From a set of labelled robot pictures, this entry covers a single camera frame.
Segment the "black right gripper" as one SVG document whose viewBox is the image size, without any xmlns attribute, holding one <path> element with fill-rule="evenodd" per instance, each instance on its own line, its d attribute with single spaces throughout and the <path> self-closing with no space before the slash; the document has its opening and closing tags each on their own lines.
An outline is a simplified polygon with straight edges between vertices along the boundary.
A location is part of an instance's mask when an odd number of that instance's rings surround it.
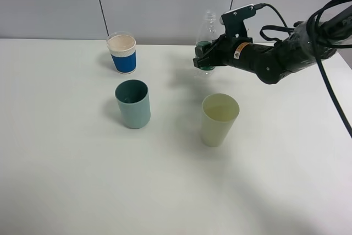
<svg viewBox="0 0 352 235">
<path fill-rule="evenodd" d="M 252 42 L 250 37 L 224 37 L 219 42 L 200 41 L 195 46 L 194 67 L 249 67 L 250 60 L 241 54 Z"/>
</svg>

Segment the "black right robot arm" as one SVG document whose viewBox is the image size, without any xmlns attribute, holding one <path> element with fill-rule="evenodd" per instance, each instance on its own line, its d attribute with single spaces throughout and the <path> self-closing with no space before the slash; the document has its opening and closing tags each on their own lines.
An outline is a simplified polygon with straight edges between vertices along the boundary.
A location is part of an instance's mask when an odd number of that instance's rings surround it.
<svg viewBox="0 0 352 235">
<path fill-rule="evenodd" d="M 197 44 L 193 64 L 196 68 L 230 66 L 254 73 L 266 84 L 276 84 L 289 74 L 299 72 L 321 60 L 332 57 L 338 49 L 350 48 L 351 7 L 327 21 L 323 12 L 351 0 L 331 0 L 308 21 L 298 21 L 292 28 L 263 26 L 263 39 L 273 46 L 255 44 L 248 37 L 244 21 L 254 17 L 265 4 L 249 4 L 221 15 L 224 34 L 211 42 Z"/>
</svg>

